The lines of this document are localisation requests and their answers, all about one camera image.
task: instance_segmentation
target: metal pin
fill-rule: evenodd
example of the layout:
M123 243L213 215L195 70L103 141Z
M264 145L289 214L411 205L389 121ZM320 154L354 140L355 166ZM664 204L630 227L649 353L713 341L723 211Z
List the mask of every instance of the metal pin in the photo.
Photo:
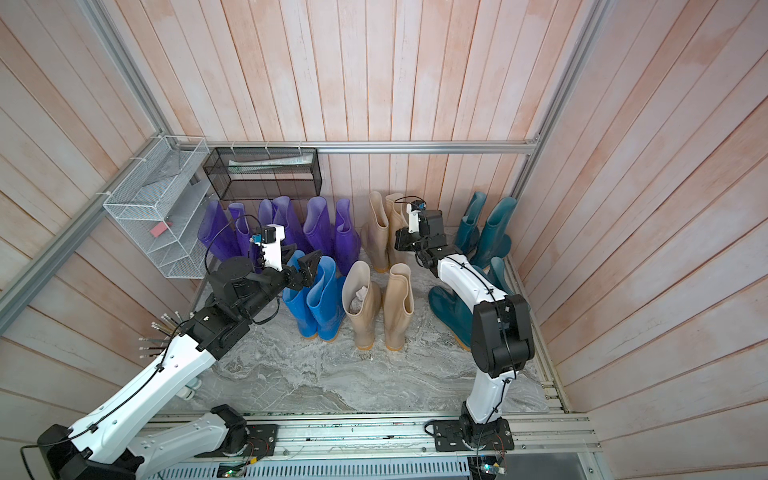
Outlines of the metal pin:
M149 339L147 337L140 336L139 340L141 342L152 342L152 343L166 343L168 340L161 340L161 339Z
M154 328L155 330L159 330L162 333L165 333L166 335L170 336L170 331L164 325L161 325L157 322L152 322L152 328Z

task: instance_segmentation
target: gray marble surface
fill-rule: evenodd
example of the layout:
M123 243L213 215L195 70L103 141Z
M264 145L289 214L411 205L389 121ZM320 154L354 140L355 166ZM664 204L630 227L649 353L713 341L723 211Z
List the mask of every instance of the gray marble surface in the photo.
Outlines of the gray marble surface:
M362 253L362 260L367 260ZM446 286L411 254L415 315L399 352L384 346L383 311L376 317L376 342L361 351L344 319L332 343L299 335L284 304L269 323L251 331L221 361L203 372L190 401L171 400L164 411L205 410L227 403L240 412L458 412L472 391L475 363L451 331L429 309L427 293ZM389 274L372 279L382 291ZM268 306L257 318L273 312ZM535 365L529 362L507 388L504 412L547 412Z

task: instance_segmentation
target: wooden wall panel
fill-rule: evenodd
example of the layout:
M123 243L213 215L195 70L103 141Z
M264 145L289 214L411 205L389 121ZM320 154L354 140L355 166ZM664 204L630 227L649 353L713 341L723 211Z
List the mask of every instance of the wooden wall panel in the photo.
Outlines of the wooden wall panel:
M209 38L195 39L195 54L218 58L203 45ZM29 0L0 6L0 132L4 289L154 128L77 3ZM0 339L9 471L25 475L19 446L54 422L69 425L141 371L138 337L155 336L150 323L162 313L187 315L195 288L163 278L104 219ZM37 478L47 478L40 466Z
M765 0L616 4L509 226L616 478L764 474L766 22Z
M593 0L105 3L174 133L364 141L532 137ZM523 160L331 155L323 194L351 198L357 224L372 190L419 195L455 226L475 190L509 195Z

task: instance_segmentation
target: metal track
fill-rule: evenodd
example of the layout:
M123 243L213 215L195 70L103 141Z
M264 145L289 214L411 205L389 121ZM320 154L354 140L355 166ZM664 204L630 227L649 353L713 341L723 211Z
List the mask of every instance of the metal track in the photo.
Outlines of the metal track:
M215 147L316 148L318 154L530 154L534 141L208 141ZM182 143L181 147L193 147Z

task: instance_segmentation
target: cable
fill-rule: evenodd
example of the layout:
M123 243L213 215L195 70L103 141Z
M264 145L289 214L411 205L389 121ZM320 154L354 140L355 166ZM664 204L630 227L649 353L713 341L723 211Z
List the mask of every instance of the cable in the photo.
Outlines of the cable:
M203 257L203 265L205 265L205 273L210 275L210 269L208 268L208 254L210 253L210 246L214 244L214 241L216 241L216 239L219 237L221 232L225 231L233 223L235 223L235 228L237 228L237 221L245 217L251 217L259 224L259 235L261 236L262 239L264 238L264 226L261 224L261 222L259 222L259 219L256 218L254 215L245 214L245 215L240 215L238 218L233 218L232 220L228 221L227 224L221 228L221 230L216 232L216 235L214 235L214 238L210 241L210 243L208 244L208 247L206 247L205 257Z
M171 339L174 338L174 336L176 335L176 332L178 332L181 326L184 325L185 323L188 323L189 321L190 320L186 320L180 323L179 325L177 325L174 331L170 335ZM102 423L108 416L112 415L117 410L119 410L120 407L122 407L123 405L131 401L145 386L147 386L149 382L152 381L155 375L157 375L159 372L162 372L164 370L163 364L165 364L165 357L168 355L168 346L165 347L165 350L163 351L163 356L161 357L160 362L154 367L154 372L152 372L152 375L149 376L147 381L144 382L135 392L131 394L131 396L125 399L120 405L114 407L109 413L107 413L106 415L102 416L99 420L97 420L96 423L91 424L90 426L88 426L88 428L78 433L77 435L74 435L72 437L68 436L66 439L60 440L58 442L45 443L43 445L23 445L18 450L18 453L19 455L22 456L22 463L24 463L24 468L27 470L27 475L29 475L29 478L31 478L31 480L35 480L35 477L33 476L31 469L29 468L29 464L27 463L27 458L24 456L24 449L33 449L33 448L40 449L43 447L52 447L54 445L60 445L62 443L71 442L72 440L78 437L82 437L88 432L91 432L91 433L95 432L98 429L98 424Z

